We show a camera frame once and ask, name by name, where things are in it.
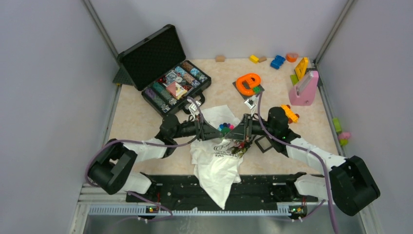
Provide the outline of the colourful beaded brooch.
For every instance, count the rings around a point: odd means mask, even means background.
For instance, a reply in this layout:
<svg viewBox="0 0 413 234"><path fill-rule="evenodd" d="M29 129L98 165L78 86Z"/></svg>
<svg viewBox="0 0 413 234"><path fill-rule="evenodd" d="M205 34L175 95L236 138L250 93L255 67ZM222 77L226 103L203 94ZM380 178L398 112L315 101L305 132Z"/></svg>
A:
<svg viewBox="0 0 413 234"><path fill-rule="evenodd" d="M235 127L235 126L234 126L233 124L224 122L224 123L222 123L222 124L219 125L218 130L219 130L223 135L226 135L226 134L228 134L231 130L233 130L234 127Z"/></svg>

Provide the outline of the white printed t-shirt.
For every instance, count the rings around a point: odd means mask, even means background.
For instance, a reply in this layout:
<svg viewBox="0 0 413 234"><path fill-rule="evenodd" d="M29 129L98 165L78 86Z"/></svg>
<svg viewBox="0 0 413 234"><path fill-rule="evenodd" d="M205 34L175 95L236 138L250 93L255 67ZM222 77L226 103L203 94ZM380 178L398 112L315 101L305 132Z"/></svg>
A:
<svg viewBox="0 0 413 234"><path fill-rule="evenodd" d="M222 210L225 210L232 185L241 182L238 169L245 152L241 141L222 137L197 140L190 145L194 175Z"/></svg>

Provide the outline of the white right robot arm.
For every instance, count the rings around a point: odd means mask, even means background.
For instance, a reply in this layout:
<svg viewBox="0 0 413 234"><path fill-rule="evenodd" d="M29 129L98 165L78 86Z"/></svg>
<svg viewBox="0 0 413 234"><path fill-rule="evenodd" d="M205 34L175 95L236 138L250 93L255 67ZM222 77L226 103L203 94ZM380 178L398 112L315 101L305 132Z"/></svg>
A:
<svg viewBox="0 0 413 234"><path fill-rule="evenodd" d="M272 107L267 120L245 114L241 122L225 134L225 138L239 141L249 141L252 136L269 138L277 152L320 172L320 176L300 175L286 186L286 196L292 201L309 195L326 200L330 209L336 206L344 214L354 216L381 196L362 158L335 155L309 143L289 128L282 107Z"/></svg>

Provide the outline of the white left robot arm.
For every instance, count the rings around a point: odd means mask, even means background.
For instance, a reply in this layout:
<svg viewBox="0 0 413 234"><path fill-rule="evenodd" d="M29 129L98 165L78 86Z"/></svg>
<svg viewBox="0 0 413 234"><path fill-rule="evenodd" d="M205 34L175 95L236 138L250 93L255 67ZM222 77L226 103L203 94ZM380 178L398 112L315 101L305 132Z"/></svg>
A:
<svg viewBox="0 0 413 234"><path fill-rule="evenodd" d="M222 136L223 133L207 123L201 114L184 122L180 122L176 115L167 115L153 139L108 141L90 161L85 178L91 186L100 187L109 195L119 191L132 191L148 202L156 196L156 188L143 173L132 173L135 164L170 156L179 147L176 138L209 140Z"/></svg>

